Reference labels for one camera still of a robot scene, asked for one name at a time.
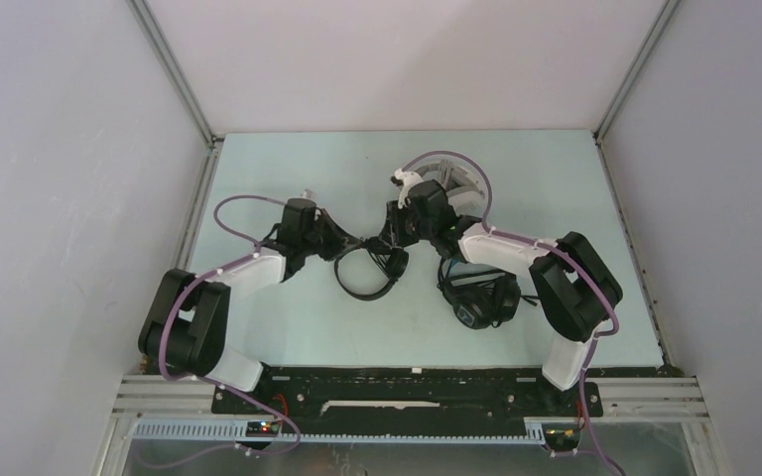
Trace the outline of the small black on-ear headphones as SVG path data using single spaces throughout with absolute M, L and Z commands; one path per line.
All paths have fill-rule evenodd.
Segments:
M 402 248 L 392 253 L 370 253 L 363 247 L 333 261 L 337 283 L 352 298 L 374 301 L 383 298 L 403 278 L 410 261 Z

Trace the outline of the white grey gaming headset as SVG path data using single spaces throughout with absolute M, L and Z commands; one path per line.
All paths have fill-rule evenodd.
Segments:
M 414 172 L 424 180 L 435 179 L 445 190 L 457 214 L 481 216 L 487 202 L 486 185 L 480 176 L 451 159 L 428 160 Z

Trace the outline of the black blue gaming headset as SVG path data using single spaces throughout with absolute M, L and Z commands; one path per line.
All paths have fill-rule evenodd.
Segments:
M 517 277 L 497 268 L 455 273 L 456 259 L 441 259 L 437 288 L 466 328 L 497 328 L 512 320 L 523 301 L 538 306 L 540 298 L 524 294 Z

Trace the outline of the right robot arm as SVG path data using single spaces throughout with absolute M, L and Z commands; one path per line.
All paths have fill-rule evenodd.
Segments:
M 484 217 L 456 212 L 435 179 L 407 173 L 393 183 L 399 195 L 388 204 L 380 235 L 385 248 L 405 250 L 425 241 L 448 264 L 478 265 L 531 280 L 556 334 L 537 399 L 547 413 L 565 413 L 577 400 L 575 385 L 597 339 L 619 329 L 615 308 L 623 290 L 590 241 L 577 232 L 541 239 L 497 229 Z M 607 331 L 606 322 L 612 325 Z

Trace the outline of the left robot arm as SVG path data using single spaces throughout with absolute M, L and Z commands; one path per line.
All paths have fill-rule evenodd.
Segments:
M 281 219 L 251 253 L 201 275 L 171 269 L 161 278 L 138 337 L 140 352 L 153 359 L 168 380 L 197 377 L 236 389 L 250 413 L 274 400 L 273 385 L 261 377 L 265 363 L 227 344 L 230 306 L 295 275 L 307 258 L 333 261 L 359 238 L 307 198 L 282 205 Z

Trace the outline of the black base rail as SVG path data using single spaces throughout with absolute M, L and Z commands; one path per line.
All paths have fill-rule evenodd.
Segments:
M 559 391 L 534 368 L 272 367 L 251 394 L 301 433 L 524 435 L 533 417 L 601 417 L 596 384 Z

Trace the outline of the aluminium corner frame post left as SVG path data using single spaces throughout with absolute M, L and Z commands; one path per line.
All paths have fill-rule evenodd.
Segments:
M 145 35 L 148 45 L 165 72 L 173 90 L 182 102 L 199 136 L 208 148 L 214 148 L 221 139 L 213 131 L 196 98 L 190 82 L 177 59 L 163 29 L 148 1 L 127 0 L 136 22 Z

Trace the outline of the aluminium corner frame post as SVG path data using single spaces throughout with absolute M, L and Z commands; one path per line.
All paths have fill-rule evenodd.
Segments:
M 208 148 L 214 148 L 221 139 L 213 131 L 196 98 L 190 82 L 177 59 L 163 29 L 148 1 L 127 0 L 136 22 L 145 35 L 148 45 L 165 72 L 173 90 L 182 102 L 199 136 Z
M 620 112 L 637 85 L 641 74 L 649 63 L 655 49 L 663 40 L 682 4 L 682 0 L 666 0 L 663 3 L 614 96 L 609 102 L 597 128 L 594 130 L 593 137 L 598 147 L 601 147 L 605 142 Z

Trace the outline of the aluminium corner frame post right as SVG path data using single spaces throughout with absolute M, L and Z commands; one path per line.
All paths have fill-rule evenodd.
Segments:
M 655 49 L 663 40 L 682 4 L 682 0 L 666 0 L 663 3 L 614 96 L 609 102 L 597 128 L 594 130 L 593 137 L 598 147 L 601 147 L 605 142 L 620 112 L 637 85 L 641 74 L 649 63 Z

